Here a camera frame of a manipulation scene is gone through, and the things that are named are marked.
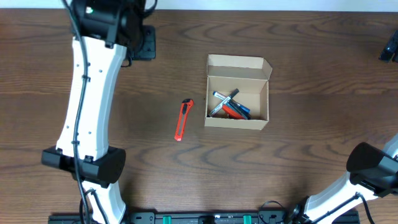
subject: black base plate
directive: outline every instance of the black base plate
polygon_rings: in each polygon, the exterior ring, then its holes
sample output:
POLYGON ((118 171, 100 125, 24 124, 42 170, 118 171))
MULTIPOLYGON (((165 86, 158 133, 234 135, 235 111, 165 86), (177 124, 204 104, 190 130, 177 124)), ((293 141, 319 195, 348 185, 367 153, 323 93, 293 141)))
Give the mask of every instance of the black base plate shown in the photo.
MULTIPOLYGON (((278 224, 283 221, 283 210, 263 210, 256 212, 231 212, 231 213, 165 213, 139 212, 130 214, 131 224, 243 224, 244 215, 251 216, 251 224, 278 224), (164 223, 163 217, 171 217, 171 223, 164 223)), ((48 224, 81 224, 78 215, 53 215, 49 216, 48 224)), ((333 224, 360 224, 357 211, 350 210, 338 217, 333 224)))

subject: black mount bracket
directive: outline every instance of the black mount bracket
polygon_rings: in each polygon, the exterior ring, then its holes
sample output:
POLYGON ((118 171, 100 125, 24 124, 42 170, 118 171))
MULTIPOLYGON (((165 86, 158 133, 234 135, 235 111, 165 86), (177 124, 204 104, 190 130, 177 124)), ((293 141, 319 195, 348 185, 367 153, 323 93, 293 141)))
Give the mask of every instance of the black mount bracket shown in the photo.
MULTIPOLYGON (((53 168, 68 171, 76 180, 74 157, 65 156, 61 149, 55 146, 45 149, 42 153, 42 164, 53 168)), ((124 149, 109 147, 108 153, 100 159, 86 156, 84 160, 79 159, 80 174, 82 180, 100 184, 102 188, 108 188, 109 184, 118 181, 126 161, 124 149)))

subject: box lid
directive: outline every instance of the box lid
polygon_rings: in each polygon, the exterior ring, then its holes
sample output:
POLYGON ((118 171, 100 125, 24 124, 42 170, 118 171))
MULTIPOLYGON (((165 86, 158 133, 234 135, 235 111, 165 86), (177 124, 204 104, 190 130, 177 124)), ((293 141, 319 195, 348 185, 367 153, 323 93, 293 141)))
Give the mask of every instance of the box lid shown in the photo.
POLYGON ((211 54, 207 60, 208 76, 269 80, 271 72, 272 67, 262 57, 211 54))

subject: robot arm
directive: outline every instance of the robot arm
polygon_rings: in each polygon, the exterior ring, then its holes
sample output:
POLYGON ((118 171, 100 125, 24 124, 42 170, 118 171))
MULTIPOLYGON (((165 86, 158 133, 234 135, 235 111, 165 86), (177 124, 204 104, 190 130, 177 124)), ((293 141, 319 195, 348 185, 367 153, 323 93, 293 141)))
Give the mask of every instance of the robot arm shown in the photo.
POLYGON ((383 151, 367 143, 359 144, 347 161, 347 172, 324 191, 298 204, 290 219, 293 223, 329 224, 362 203, 358 194, 365 200, 396 194, 397 155, 398 134, 383 151))
POLYGON ((74 39, 73 80, 67 117, 57 145, 46 149, 42 163, 75 174, 78 159, 81 186, 93 207, 92 219, 99 223, 121 223, 126 204, 121 199, 118 179, 126 153, 109 146, 108 120, 116 79, 123 60, 150 60, 155 57, 154 28, 142 25, 150 11, 145 0, 74 0, 70 5, 80 39, 85 43, 87 73, 79 39, 74 39), (88 82, 84 97, 82 75, 88 82), (79 158, 74 158, 73 137, 79 101, 77 127, 79 158))
MULTIPOLYGON (((97 161, 108 153, 109 113, 114 86, 127 48, 115 44, 110 49, 105 47, 103 40, 91 37, 83 37, 83 40, 86 44, 90 66, 88 67, 89 82, 86 86, 78 127, 80 141, 78 152, 81 160, 90 157, 90 160, 97 161)), ((64 156, 68 157, 73 157, 71 139, 73 139, 76 111, 82 87, 81 74, 83 74, 83 59, 79 42, 73 40, 72 47, 74 56, 72 89, 67 118, 56 146, 57 149, 62 149, 64 156)), ((126 204, 121 199, 118 181, 114 184, 110 183, 107 188, 102 188, 100 184, 89 180, 84 180, 82 184, 85 191, 96 190, 99 204, 106 214, 108 223, 120 223, 126 210, 126 204)), ((93 207, 93 219, 105 223, 94 196, 89 194, 88 197, 93 207)))

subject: box flap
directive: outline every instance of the box flap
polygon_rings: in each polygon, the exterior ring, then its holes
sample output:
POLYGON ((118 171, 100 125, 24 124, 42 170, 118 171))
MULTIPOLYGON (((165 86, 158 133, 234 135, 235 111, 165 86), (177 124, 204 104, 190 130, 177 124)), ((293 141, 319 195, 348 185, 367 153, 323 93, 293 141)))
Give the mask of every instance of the box flap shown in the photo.
POLYGON ((268 82, 260 92, 260 118, 269 121, 268 82))
POLYGON ((230 55, 209 55, 209 66, 224 66, 235 68, 256 68, 262 69, 264 59, 262 57, 230 56, 230 55))
POLYGON ((206 118, 205 126, 220 127, 220 128, 241 128, 241 129, 253 129, 262 130, 268 121, 262 120, 238 120, 228 118, 206 118))
POLYGON ((271 72, 272 67, 262 57, 211 54, 207 60, 208 75, 268 80, 271 72))

